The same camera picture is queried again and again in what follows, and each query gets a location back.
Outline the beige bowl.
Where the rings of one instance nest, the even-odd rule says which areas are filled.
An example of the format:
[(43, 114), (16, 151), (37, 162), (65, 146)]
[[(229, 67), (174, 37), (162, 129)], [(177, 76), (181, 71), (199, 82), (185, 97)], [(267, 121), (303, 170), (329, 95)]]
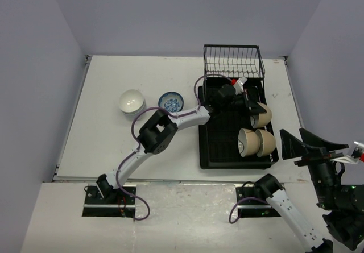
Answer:
[(257, 134), (242, 128), (238, 133), (238, 151), (241, 157), (255, 155), (259, 150), (260, 141)]
[(265, 113), (260, 113), (258, 115), (252, 115), (250, 117), (250, 123), (252, 128), (262, 128), (271, 122), (272, 119), (272, 111), (271, 109), (263, 104), (258, 102), (258, 105), (265, 109)]
[(276, 149), (276, 139), (272, 133), (257, 129), (256, 135), (259, 138), (259, 150), (257, 152), (258, 157), (268, 156)]

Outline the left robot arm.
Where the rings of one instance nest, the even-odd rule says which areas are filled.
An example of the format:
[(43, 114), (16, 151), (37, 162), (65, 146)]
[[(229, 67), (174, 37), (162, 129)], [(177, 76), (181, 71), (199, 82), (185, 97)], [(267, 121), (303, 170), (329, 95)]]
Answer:
[(130, 175), (150, 157), (163, 152), (175, 134), (186, 128), (202, 126), (212, 118), (220, 114), (238, 110), (249, 115), (265, 114), (267, 110), (258, 102), (248, 97), (247, 90), (237, 90), (235, 85), (225, 84), (207, 96), (204, 102), (196, 107), (170, 113), (161, 107), (151, 107), (141, 112), (154, 111), (153, 115), (140, 128), (139, 134), (135, 135), (132, 122), (131, 133), (136, 140), (136, 147), (119, 166), (110, 173), (100, 175), (96, 181), (98, 197), (103, 202), (113, 203), (118, 197), (118, 188), (126, 182)]

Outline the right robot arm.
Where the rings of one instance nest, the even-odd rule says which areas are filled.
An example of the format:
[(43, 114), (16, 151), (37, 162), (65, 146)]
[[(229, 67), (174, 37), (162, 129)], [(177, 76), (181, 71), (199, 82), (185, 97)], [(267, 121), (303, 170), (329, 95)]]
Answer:
[(306, 167), (316, 207), (299, 199), (271, 174), (254, 184), (254, 198), (268, 203), (284, 219), (305, 252), (363, 252), (363, 185), (343, 184), (347, 164), (363, 163), (363, 142), (333, 143), (308, 130), (300, 138), (280, 131), (282, 158)]

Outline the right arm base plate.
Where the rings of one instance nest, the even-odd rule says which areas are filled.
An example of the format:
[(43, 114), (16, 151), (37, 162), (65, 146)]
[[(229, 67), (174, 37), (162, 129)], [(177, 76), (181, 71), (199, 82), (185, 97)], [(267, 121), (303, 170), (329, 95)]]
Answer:
[[(253, 184), (237, 186), (235, 188), (237, 201), (246, 197), (262, 198), (260, 192), (253, 187)], [(270, 205), (257, 200), (249, 199), (238, 205), (238, 215), (241, 218), (270, 218), (280, 217), (279, 213)]]

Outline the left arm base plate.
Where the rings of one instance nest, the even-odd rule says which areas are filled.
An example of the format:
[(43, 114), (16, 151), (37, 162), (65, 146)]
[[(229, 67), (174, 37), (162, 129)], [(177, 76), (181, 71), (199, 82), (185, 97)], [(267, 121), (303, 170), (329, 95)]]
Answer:
[(120, 190), (113, 190), (106, 198), (95, 185), (84, 188), (83, 217), (132, 218), (135, 215), (135, 199)]

